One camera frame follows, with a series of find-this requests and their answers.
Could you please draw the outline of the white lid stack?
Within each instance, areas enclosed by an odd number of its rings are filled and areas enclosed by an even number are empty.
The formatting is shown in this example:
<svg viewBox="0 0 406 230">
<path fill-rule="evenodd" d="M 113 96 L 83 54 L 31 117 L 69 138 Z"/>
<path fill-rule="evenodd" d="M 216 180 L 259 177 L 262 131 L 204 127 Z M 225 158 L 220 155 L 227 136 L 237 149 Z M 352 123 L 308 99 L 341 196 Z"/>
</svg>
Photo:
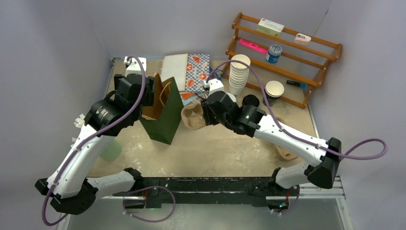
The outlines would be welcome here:
<svg viewBox="0 0 406 230">
<path fill-rule="evenodd" d="M 227 92 L 226 94 L 228 95 L 228 97 L 229 97 L 233 102 L 235 102 L 235 103 L 237 102 L 236 97 L 235 97 L 232 93 Z"/>
</svg>

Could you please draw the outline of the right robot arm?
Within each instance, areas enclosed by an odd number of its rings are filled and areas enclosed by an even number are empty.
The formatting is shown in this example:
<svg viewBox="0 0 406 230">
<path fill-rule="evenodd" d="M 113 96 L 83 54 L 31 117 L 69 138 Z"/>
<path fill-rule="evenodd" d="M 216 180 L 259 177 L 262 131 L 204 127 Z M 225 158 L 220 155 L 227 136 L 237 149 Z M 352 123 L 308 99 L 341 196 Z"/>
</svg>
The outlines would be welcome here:
<svg viewBox="0 0 406 230">
<path fill-rule="evenodd" d="M 302 133 L 253 105 L 238 106 L 224 91 L 217 91 L 201 102 L 206 125 L 222 124 L 239 135 L 261 139 L 291 151 L 304 160 L 288 168 L 275 169 L 269 189 L 280 195 L 294 185 L 312 183 L 331 189 L 340 163 L 341 141 L 336 138 L 319 139 Z"/>
</svg>

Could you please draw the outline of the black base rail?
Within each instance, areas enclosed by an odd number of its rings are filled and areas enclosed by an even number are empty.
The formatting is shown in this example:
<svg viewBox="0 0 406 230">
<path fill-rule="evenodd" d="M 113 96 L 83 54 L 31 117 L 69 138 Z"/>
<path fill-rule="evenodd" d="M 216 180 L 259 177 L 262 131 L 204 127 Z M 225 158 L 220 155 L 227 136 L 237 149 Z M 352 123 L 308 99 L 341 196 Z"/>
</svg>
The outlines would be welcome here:
<svg viewBox="0 0 406 230">
<path fill-rule="evenodd" d="M 147 208 L 176 203 L 285 209 L 298 192 L 299 186 L 284 189 L 272 177 L 145 177 L 115 196 L 140 196 Z"/>
</svg>

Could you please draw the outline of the brown pulp cup carrier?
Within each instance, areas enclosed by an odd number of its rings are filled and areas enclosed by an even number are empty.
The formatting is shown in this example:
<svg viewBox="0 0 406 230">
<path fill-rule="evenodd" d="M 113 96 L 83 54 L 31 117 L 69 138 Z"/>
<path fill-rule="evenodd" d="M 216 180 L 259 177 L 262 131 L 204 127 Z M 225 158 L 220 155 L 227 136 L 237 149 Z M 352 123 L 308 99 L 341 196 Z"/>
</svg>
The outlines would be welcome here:
<svg viewBox="0 0 406 230">
<path fill-rule="evenodd" d="M 184 106 L 180 115 L 188 129 L 197 130 L 206 126 L 203 108 L 200 103 L 190 103 Z"/>
</svg>

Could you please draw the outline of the green straw holder cup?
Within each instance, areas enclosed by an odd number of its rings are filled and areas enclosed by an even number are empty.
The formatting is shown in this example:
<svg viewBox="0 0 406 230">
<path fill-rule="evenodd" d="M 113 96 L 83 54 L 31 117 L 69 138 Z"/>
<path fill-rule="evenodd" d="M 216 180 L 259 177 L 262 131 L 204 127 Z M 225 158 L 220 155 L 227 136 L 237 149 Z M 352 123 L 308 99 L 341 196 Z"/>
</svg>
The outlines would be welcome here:
<svg viewBox="0 0 406 230">
<path fill-rule="evenodd" d="M 107 162 L 113 162 L 120 156 L 121 153 L 122 145 L 117 139 L 113 139 L 112 142 L 100 154 L 100 158 Z"/>
</svg>

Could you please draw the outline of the pink white small case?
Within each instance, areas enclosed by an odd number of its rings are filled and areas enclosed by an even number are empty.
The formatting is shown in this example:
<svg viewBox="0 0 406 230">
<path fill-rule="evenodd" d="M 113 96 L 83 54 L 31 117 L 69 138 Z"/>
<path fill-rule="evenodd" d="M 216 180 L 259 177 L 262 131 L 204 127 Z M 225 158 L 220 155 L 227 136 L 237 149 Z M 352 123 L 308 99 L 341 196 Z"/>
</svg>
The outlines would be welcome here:
<svg viewBox="0 0 406 230">
<path fill-rule="evenodd" d="M 312 38 L 302 33 L 297 33 L 294 38 L 294 43 L 307 46 L 311 43 Z"/>
</svg>

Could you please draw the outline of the stack of white paper cups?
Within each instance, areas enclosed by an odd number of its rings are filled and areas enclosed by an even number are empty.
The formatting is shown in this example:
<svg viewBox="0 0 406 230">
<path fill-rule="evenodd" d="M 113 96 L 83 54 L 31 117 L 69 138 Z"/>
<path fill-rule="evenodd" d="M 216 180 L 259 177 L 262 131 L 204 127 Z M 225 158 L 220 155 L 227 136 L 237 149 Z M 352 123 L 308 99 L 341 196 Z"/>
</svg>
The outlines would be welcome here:
<svg viewBox="0 0 406 230">
<path fill-rule="evenodd" d="M 235 62 L 230 62 L 229 91 L 234 96 L 238 96 L 246 86 L 251 60 L 243 54 L 237 54 L 231 60 Z"/>
</svg>

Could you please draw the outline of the dark blue marker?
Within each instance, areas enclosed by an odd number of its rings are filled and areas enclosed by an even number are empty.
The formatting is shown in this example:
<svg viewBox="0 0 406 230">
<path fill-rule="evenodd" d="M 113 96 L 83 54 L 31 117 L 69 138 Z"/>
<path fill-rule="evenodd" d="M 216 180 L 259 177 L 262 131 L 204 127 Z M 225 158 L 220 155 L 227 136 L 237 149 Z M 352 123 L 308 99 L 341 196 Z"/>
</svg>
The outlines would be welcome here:
<svg viewBox="0 0 406 230">
<path fill-rule="evenodd" d="M 286 84 L 287 85 L 292 85 L 292 86 L 295 86 L 295 87 L 299 87 L 299 88 L 302 88 L 302 89 L 307 87 L 307 85 L 305 83 L 301 83 L 301 82 L 293 81 L 293 80 L 287 80 Z"/>
</svg>

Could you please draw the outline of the wooden shelf rack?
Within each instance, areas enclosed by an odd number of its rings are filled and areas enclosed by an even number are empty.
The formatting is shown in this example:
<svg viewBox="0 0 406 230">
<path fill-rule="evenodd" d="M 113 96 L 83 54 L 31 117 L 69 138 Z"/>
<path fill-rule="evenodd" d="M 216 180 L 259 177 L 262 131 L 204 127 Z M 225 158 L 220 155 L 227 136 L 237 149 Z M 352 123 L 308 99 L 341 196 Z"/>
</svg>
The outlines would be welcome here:
<svg viewBox="0 0 406 230">
<path fill-rule="evenodd" d="M 327 46 L 327 47 L 333 49 L 333 52 L 331 54 L 327 54 L 327 53 L 324 53 L 321 51 L 317 51 L 313 48 L 309 48 L 306 46 L 296 44 L 294 42 L 288 41 L 287 39 L 282 39 L 279 36 L 274 37 L 274 36 L 265 34 L 263 32 L 259 32 L 257 30 L 243 26 L 241 24 L 242 20 L 252 22 L 252 23 L 260 22 L 260 19 L 245 15 L 242 12 L 239 12 L 237 14 L 237 16 L 235 17 L 235 19 L 232 22 L 232 29 L 235 30 L 234 35 L 233 35 L 233 38 L 230 41 L 228 47 L 226 48 L 226 55 L 228 56 L 228 59 L 231 59 L 233 56 L 238 54 L 238 52 L 236 52 L 236 47 L 238 44 L 240 44 L 240 41 L 242 41 L 242 40 L 247 41 L 249 43 L 253 43 L 254 45 L 256 45 L 260 48 L 263 48 L 266 50 L 268 49 L 268 47 L 266 45 L 263 45 L 256 41 L 252 41 L 252 40 L 241 37 L 241 35 L 239 34 L 239 32 L 241 32 L 241 31 L 247 32 L 247 33 L 250 33 L 253 35 L 257 35 L 257 36 L 260 36 L 262 38 L 265 38 L 265 39 L 268 39 L 268 40 L 271 40 L 274 42 L 278 42 L 278 43 L 284 45 L 284 47 L 296 48 L 298 50 L 301 50 L 306 53 L 310 53 L 310 54 L 313 54 L 313 55 L 316 55 L 316 56 L 319 56 L 319 57 L 322 57 L 325 59 L 324 64 L 318 64 L 314 61 L 310 61 L 308 59 L 282 51 L 281 56 L 283 58 L 288 59 L 288 60 L 294 60 L 297 63 L 305 64 L 305 65 L 318 69 L 318 72 L 315 75 L 314 79 L 311 80 L 311 79 L 305 78 L 304 76 L 302 76 L 300 74 L 293 73 L 291 70 L 288 70 L 286 68 L 277 67 L 274 64 L 271 64 L 267 61 L 264 62 L 262 60 L 255 59 L 253 57 L 251 58 L 251 64 L 255 67 L 260 67 L 264 70 L 282 75 L 290 80 L 295 80 L 300 83 L 306 84 L 307 89 L 306 89 L 306 92 L 304 93 L 304 99 L 302 102 L 298 102 L 298 101 L 286 98 L 284 96 L 281 98 L 285 102 L 288 102 L 299 108 L 305 109 L 309 103 L 311 94 L 314 91 L 314 89 L 319 88 L 322 85 L 326 72 L 327 72 L 327 69 L 330 66 L 330 64 L 336 62 L 340 58 L 341 51 L 342 51 L 342 44 L 341 43 L 336 44 L 336 43 L 333 43 L 333 42 L 330 42 L 330 41 L 327 41 L 327 40 L 324 40 L 324 39 L 321 39 L 321 38 L 318 38 L 315 36 L 311 36 L 310 38 L 311 38 L 312 42 L 315 42 L 317 44 L 321 44 L 321 45 L 324 45 L 324 46 Z"/>
</svg>

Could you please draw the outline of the green paper bag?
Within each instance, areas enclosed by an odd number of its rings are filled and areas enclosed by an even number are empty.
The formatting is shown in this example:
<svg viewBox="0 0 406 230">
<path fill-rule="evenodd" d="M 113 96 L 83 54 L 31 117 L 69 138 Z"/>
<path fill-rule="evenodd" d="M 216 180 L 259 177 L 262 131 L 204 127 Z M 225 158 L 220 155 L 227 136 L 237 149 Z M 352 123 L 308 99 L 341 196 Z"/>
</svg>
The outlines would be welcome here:
<svg viewBox="0 0 406 230">
<path fill-rule="evenodd" d="M 173 77 L 163 81 L 157 72 L 154 77 L 154 105 L 145 106 L 140 122 L 151 140 L 170 145 L 181 122 L 184 107 Z"/>
</svg>

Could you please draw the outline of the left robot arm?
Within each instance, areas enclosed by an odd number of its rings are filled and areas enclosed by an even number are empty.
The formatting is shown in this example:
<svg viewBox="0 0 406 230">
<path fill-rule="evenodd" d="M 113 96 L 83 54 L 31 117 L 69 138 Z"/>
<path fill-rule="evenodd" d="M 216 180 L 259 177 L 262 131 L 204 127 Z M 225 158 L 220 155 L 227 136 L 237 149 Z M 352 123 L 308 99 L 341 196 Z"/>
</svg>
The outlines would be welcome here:
<svg viewBox="0 0 406 230">
<path fill-rule="evenodd" d="M 63 163 L 50 177 L 35 183 L 42 195 L 51 197 L 50 205 L 55 211 L 79 215 L 102 197 L 120 192 L 137 196 L 142 192 L 141 173 L 132 168 L 104 177 L 87 175 L 120 131 L 133 126 L 144 107 L 153 106 L 154 84 L 153 76 L 115 75 L 115 89 L 92 105 Z"/>
</svg>

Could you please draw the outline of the white green box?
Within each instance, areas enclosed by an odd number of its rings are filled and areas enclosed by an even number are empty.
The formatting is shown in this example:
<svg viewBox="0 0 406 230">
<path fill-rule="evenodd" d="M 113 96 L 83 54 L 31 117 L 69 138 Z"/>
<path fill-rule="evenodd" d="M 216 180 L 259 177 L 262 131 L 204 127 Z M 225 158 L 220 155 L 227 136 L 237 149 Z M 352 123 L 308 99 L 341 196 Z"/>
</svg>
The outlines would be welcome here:
<svg viewBox="0 0 406 230">
<path fill-rule="evenodd" d="M 280 34 L 283 31 L 283 29 L 284 25 L 265 18 L 260 19 L 256 28 L 257 31 L 273 37 L 280 37 Z"/>
</svg>

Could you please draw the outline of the dark printed coffee cup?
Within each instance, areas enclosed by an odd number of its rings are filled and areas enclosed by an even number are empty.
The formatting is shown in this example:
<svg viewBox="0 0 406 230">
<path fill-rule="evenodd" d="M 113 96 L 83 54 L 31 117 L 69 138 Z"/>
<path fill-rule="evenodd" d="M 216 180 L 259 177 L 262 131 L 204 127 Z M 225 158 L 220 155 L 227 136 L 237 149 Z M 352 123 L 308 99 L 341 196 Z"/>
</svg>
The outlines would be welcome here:
<svg viewBox="0 0 406 230">
<path fill-rule="evenodd" d="M 266 97 L 263 98 L 263 103 L 268 102 L 269 106 L 272 106 L 284 93 L 284 86 L 275 80 L 267 82 L 265 86 Z"/>
</svg>

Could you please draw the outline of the blue checkered bakery bag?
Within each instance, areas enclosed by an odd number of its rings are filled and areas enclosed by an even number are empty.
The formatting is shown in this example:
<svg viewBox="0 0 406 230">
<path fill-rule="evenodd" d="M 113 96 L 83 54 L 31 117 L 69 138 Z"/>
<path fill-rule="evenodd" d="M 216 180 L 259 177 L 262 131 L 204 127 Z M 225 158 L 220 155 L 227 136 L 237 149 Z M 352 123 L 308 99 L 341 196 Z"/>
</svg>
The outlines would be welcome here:
<svg viewBox="0 0 406 230">
<path fill-rule="evenodd" d="M 204 92 L 203 82 L 207 79 L 210 69 L 209 54 L 188 54 L 186 81 L 184 92 Z"/>
</svg>

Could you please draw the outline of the pink highlighter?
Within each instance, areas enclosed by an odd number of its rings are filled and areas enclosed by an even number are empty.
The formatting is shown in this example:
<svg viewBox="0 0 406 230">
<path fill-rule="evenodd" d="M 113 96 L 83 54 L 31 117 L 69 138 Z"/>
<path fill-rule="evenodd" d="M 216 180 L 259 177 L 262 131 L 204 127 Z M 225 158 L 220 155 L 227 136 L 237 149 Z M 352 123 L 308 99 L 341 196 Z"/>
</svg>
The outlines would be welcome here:
<svg viewBox="0 0 406 230">
<path fill-rule="evenodd" d="M 239 42 L 241 45 L 246 46 L 246 47 L 248 47 L 248 48 L 250 48 L 250 49 L 252 49 L 252 50 L 255 50 L 255 51 L 259 52 L 259 53 L 267 54 L 267 52 L 268 52 L 267 49 L 264 49 L 264 48 L 262 48 L 262 47 L 260 47 L 260 46 L 258 46 L 258 45 L 256 45 L 256 44 L 254 44 L 254 43 L 250 43 L 250 42 L 248 42 L 248 41 L 246 41 L 246 40 L 244 40 L 244 39 L 239 39 L 238 42 Z"/>
</svg>

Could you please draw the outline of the wrapped white straws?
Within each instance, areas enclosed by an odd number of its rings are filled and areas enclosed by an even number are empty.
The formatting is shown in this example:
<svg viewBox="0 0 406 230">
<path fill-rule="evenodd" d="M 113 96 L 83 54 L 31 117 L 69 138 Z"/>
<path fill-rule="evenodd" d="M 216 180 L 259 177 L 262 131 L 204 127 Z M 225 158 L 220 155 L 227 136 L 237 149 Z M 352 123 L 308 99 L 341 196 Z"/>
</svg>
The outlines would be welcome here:
<svg viewBox="0 0 406 230">
<path fill-rule="evenodd" d="M 87 127 L 85 126 L 85 115 L 81 114 L 74 121 L 76 128 L 80 129 L 79 135 L 77 137 L 72 137 L 71 148 L 73 151 L 78 150 L 78 145 L 88 136 Z"/>
</svg>

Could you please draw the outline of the blue lidded jar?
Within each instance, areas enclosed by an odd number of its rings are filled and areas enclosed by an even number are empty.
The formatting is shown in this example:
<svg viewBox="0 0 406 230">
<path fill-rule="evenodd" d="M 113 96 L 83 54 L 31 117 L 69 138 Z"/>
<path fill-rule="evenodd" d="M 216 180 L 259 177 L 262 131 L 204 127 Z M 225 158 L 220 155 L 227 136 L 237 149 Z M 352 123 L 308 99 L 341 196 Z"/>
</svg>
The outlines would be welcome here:
<svg viewBox="0 0 406 230">
<path fill-rule="evenodd" d="M 277 63 L 281 54 L 282 47 L 280 45 L 273 44 L 269 47 L 265 59 L 269 63 Z"/>
</svg>

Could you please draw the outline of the orange paper bag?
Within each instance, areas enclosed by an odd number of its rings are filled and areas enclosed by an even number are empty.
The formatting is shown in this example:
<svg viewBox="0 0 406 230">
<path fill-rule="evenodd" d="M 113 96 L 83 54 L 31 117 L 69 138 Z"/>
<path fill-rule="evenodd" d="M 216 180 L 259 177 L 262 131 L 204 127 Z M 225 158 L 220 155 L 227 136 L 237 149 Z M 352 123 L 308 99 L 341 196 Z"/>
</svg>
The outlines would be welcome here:
<svg viewBox="0 0 406 230">
<path fill-rule="evenodd" d="M 192 97 L 194 95 L 195 95 L 195 93 L 183 93 L 180 96 L 181 96 L 182 99 L 187 99 L 187 98 L 190 98 L 190 97 Z"/>
</svg>

